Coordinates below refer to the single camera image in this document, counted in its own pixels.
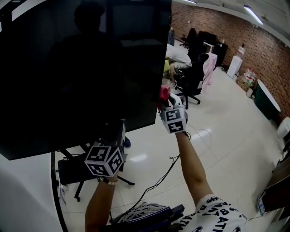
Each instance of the red brick wall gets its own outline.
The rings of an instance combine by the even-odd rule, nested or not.
[[[177,38],[195,28],[197,33],[201,30],[217,35],[218,41],[225,39],[228,49],[224,64],[228,66],[244,43],[246,53],[240,74],[247,67],[253,68],[279,104],[282,117],[290,116],[290,49],[283,42],[248,21],[223,12],[173,2],[172,13],[178,13],[172,23]],[[241,78],[237,83],[245,89]]]

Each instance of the ceiling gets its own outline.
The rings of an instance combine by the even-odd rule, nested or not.
[[[290,47],[290,0],[195,0],[197,4],[187,0],[173,1],[243,18],[267,30]],[[250,6],[264,25],[255,21],[244,5]]]

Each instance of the pink jacket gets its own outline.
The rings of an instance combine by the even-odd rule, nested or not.
[[[218,56],[213,53],[208,53],[208,59],[203,64],[203,72],[204,72],[204,78],[203,78],[203,89],[202,91],[205,92],[208,85],[212,84],[212,75],[214,67],[216,66]]]

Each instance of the red object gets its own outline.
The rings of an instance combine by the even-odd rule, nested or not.
[[[158,109],[161,110],[161,104],[169,106],[170,87],[167,85],[162,85],[159,91],[159,100],[157,103]]]

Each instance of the forearm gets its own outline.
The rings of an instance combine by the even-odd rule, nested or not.
[[[206,174],[190,140],[184,133],[177,133],[176,139],[180,152],[181,167],[185,182],[193,197],[194,203],[212,191],[208,185]]]
[[[108,185],[100,181],[87,206],[85,215],[86,232],[96,231],[99,226],[105,226],[107,224],[114,191],[115,185]]]

